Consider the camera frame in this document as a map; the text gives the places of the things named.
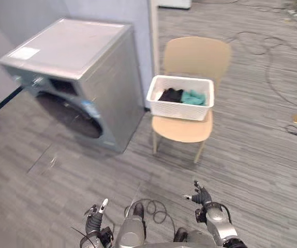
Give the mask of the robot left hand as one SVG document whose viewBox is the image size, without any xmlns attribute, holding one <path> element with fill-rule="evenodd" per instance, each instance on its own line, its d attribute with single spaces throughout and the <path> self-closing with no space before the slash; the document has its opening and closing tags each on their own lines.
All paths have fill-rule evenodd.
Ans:
<svg viewBox="0 0 297 248">
<path fill-rule="evenodd" d="M 87 234 L 94 231 L 100 231 L 102 224 L 102 217 L 109 203 L 109 199 L 105 198 L 100 206 L 93 204 L 86 212 L 87 216 L 85 224 L 85 232 Z"/>
</svg>

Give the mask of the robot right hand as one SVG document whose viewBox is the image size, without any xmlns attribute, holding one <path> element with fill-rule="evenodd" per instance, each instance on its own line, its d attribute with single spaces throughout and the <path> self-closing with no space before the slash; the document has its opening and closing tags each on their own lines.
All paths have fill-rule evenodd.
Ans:
<svg viewBox="0 0 297 248">
<path fill-rule="evenodd" d="M 207 189 L 201 185 L 199 181 L 194 180 L 194 187 L 195 187 L 195 194 L 194 195 L 184 194 L 183 195 L 184 199 L 190 200 L 196 204 L 200 204 L 203 207 L 212 202 L 211 195 L 209 194 Z"/>
</svg>

